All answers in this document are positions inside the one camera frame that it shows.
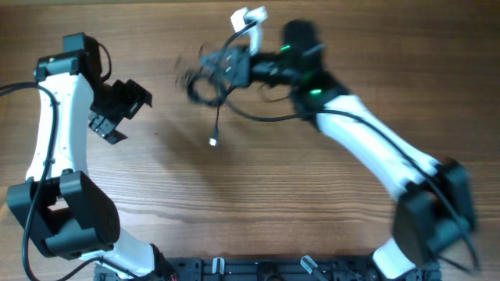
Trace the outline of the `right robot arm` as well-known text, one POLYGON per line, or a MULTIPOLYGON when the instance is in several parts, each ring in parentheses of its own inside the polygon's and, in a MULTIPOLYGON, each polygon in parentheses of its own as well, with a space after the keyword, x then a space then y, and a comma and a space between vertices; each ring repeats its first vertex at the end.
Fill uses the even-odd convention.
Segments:
POLYGON ((454 160, 439 162, 419 151, 382 123, 323 64, 323 44, 314 25, 293 20, 284 26, 278 52, 263 52, 257 20, 235 26, 249 45, 233 39, 202 55, 201 72, 216 88, 211 106, 221 106, 236 88, 255 82, 286 85, 295 118, 310 122, 326 137, 350 151, 385 187, 396 203, 391 238, 373 252, 375 269, 394 280, 440 261, 452 245, 463 242, 477 271, 473 242, 477 217, 469 175, 454 160))

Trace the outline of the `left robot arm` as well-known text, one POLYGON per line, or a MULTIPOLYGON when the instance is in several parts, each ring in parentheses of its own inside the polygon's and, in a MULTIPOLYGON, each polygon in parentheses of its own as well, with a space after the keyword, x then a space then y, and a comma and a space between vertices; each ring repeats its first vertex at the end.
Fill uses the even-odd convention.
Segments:
POLYGON ((120 122, 152 103, 151 94, 132 80, 108 84, 110 72, 101 61, 106 52, 93 37, 67 35, 61 53, 37 61, 33 81, 1 89, 35 89, 40 95, 34 157, 24 182, 7 191, 7 205, 23 227, 21 259, 29 279, 35 277, 30 246, 46 258, 96 264, 101 280, 178 277, 157 246, 121 227, 115 204, 88 174, 88 132, 116 144, 124 139, 120 122))

